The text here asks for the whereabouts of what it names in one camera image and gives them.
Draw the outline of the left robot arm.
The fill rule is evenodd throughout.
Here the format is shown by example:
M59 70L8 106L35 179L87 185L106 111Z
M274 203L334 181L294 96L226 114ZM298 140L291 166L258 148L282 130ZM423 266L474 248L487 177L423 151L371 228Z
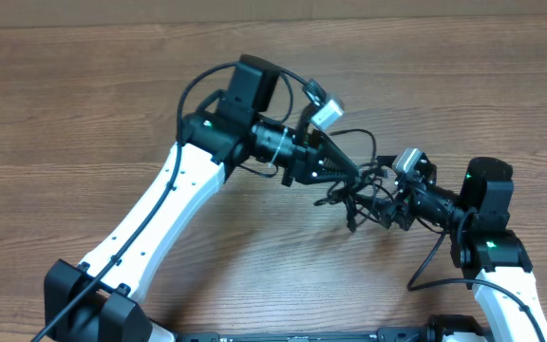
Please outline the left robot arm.
M194 112L177 115L177 137L163 168L139 201L79 264L57 261L44 281L45 327L55 341L174 341L177 335L141 308L151 282L201 206L248 159L267 164L285 185L359 179L358 167L327 129L343 103L312 80L300 82L307 105L296 127L266 117L278 82L291 71L243 55L229 64L230 83Z

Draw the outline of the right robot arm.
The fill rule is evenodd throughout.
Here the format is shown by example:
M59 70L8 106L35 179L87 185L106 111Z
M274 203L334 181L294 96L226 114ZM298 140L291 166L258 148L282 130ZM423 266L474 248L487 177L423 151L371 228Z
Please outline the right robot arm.
M509 229L514 193L513 168L502 160L477 157L467 165L459 193L437 184L437 168L418 148L399 156L379 156L371 176L395 175L395 193L359 201L384 227L406 230L414 222L440 228L451 241L457 283L470 290L497 341L547 341L533 264Z

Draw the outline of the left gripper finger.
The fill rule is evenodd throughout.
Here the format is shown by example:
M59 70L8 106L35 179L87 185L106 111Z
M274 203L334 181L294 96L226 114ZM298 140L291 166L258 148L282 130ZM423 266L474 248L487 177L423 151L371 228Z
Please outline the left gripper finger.
M309 173L310 183L324 182L345 182L355 183L360 178L360 172L357 169L319 169Z
M327 176L355 179L359 176L358 166L330 139L322 137L321 158L322 169Z

